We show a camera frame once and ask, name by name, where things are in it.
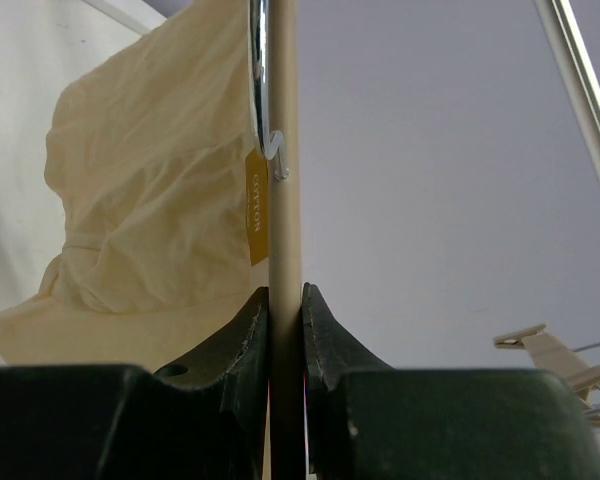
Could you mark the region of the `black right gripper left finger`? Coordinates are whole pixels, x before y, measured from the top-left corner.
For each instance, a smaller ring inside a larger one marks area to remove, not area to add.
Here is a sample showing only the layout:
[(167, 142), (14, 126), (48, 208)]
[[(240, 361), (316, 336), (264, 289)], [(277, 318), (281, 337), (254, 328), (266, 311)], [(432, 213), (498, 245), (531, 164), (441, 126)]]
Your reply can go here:
[(0, 479), (258, 479), (269, 294), (155, 372), (0, 367)]

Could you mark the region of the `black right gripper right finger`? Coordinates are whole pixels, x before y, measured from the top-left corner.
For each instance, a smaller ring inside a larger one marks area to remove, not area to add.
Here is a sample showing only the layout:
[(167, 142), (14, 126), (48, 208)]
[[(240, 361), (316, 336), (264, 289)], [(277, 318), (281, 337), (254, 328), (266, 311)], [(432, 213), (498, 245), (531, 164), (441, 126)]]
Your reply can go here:
[(306, 284), (308, 456), (320, 479), (600, 479), (567, 383), (538, 369), (397, 369)]

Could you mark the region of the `beige underwear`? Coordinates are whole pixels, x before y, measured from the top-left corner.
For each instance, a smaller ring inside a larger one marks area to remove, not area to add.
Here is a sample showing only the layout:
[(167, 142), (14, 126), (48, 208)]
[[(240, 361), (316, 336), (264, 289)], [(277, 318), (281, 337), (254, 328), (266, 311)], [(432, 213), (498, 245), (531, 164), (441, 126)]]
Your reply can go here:
[(0, 311), (0, 366), (156, 370), (265, 282), (247, 18), (243, 1), (196, 1), (60, 94), (44, 175), (64, 243), (38, 292)]

